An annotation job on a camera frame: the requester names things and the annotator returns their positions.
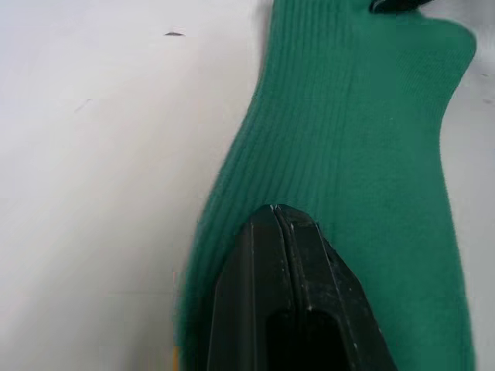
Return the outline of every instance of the scratch mark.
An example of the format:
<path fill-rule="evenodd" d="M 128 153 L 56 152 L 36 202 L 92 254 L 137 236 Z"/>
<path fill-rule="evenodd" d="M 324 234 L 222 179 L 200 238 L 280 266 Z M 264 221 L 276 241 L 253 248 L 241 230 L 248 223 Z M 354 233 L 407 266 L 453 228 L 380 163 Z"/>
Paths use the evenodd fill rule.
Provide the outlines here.
<path fill-rule="evenodd" d="M 169 32 L 166 33 L 164 36 L 185 36 L 183 33 L 178 33 L 178 32 Z"/>
<path fill-rule="evenodd" d="M 79 112 L 80 110 L 82 110 L 84 107 L 86 107 L 86 105 L 88 103 L 90 103 L 92 101 L 92 99 L 86 99 L 78 108 L 76 108 L 74 110 L 74 113 L 76 114 L 77 112 Z"/>

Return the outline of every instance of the green sock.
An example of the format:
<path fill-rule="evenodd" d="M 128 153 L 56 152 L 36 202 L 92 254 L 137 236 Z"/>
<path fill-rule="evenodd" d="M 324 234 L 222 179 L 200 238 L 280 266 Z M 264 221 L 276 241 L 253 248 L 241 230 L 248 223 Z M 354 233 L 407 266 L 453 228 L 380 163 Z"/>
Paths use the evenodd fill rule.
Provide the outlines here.
<path fill-rule="evenodd" d="M 318 221 L 359 277 L 400 371 L 474 369 L 439 132 L 475 40 L 369 4 L 275 0 L 265 68 L 189 261 L 184 365 L 241 224 L 283 203 Z"/>

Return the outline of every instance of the black object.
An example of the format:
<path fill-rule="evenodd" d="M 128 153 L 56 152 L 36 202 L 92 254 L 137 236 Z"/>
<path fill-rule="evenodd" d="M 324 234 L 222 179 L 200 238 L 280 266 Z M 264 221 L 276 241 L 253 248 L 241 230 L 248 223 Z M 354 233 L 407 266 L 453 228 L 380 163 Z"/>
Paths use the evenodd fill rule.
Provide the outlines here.
<path fill-rule="evenodd" d="M 416 10 L 432 0 L 374 0 L 370 5 L 372 13 L 401 13 Z"/>
<path fill-rule="evenodd" d="M 262 206 L 217 282 L 208 371 L 397 370 L 360 282 L 317 224 Z"/>

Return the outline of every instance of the green fabric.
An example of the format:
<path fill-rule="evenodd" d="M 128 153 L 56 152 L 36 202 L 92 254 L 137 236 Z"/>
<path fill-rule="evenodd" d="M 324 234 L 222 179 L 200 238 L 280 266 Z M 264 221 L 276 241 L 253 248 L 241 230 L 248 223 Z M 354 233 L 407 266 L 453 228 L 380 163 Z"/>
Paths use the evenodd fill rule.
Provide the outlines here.
<path fill-rule="evenodd" d="M 240 225 L 284 203 L 319 221 L 359 277 L 400 371 L 474 368 L 439 133 L 475 40 L 368 5 L 275 0 L 263 74 L 196 233 L 183 361 Z"/>

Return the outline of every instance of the white surface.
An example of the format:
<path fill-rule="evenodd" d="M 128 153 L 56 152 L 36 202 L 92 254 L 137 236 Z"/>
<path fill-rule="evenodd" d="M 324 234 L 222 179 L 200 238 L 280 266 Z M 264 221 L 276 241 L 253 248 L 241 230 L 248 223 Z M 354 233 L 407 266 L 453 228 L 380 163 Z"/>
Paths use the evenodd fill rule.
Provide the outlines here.
<path fill-rule="evenodd" d="M 428 11 L 464 15 L 486 41 L 447 110 L 442 160 L 478 364 L 489 370 L 493 33 L 455 3 Z M 255 0 L 0 5 L 2 371 L 171 369 L 174 272 L 248 107 L 268 9 Z"/>

